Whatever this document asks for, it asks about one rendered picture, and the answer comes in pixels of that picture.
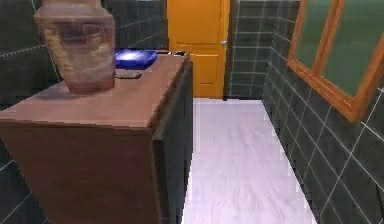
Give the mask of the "brown reddish engraved urn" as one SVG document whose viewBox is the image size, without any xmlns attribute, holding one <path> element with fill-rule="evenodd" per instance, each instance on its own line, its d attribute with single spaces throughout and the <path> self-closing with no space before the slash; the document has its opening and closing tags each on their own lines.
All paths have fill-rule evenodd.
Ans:
<svg viewBox="0 0 384 224">
<path fill-rule="evenodd" d="M 115 85 L 115 20 L 101 0 L 42 0 L 34 20 L 69 91 Z"/>
</svg>

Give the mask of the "orange room door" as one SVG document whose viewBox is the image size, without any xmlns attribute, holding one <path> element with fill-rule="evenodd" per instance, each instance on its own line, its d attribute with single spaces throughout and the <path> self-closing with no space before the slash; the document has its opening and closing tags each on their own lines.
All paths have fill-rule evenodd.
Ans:
<svg viewBox="0 0 384 224">
<path fill-rule="evenodd" d="M 224 95 L 231 0 L 167 0 L 169 49 L 188 52 L 193 62 L 193 95 Z"/>
</svg>

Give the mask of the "small grey flat remote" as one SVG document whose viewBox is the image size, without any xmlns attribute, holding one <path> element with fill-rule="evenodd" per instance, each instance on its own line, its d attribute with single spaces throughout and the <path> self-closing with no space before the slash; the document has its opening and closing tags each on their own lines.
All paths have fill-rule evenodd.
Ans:
<svg viewBox="0 0 384 224">
<path fill-rule="evenodd" d="M 142 77 L 140 72 L 116 72 L 115 77 L 117 79 L 139 79 Z"/>
</svg>

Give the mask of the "blue square box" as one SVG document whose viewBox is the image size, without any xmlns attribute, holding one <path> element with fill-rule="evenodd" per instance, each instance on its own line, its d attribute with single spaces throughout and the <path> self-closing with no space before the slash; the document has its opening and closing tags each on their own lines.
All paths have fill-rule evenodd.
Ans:
<svg viewBox="0 0 384 224">
<path fill-rule="evenodd" d="M 115 52 L 117 69 L 145 70 L 149 68 L 158 57 L 155 50 L 120 49 Z"/>
</svg>

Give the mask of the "brown wooden cabinet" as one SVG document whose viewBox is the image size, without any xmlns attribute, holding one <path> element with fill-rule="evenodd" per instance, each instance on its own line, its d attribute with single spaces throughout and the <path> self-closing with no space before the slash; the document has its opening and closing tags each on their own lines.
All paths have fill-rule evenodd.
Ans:
<svg viewBox="0 0 384 224">
<path fill-rule="evenodd" d="M 138 79 L 58 83 L 0 112 L 0 138 L 50 224 L 181 224 L 193 152 L 193 63 L 162 53 Z"/>
</svg>

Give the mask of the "orange framed window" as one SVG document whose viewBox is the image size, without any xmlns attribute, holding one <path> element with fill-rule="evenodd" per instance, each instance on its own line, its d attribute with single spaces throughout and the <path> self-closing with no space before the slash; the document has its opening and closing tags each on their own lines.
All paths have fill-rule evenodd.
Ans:
<svg viewBox="0 0 384 224">
<path fill-rule="evenodd" d="M 287 66 L 362 121 L 384 78 L 384 0 L 300 0 Z"/>
</svg>

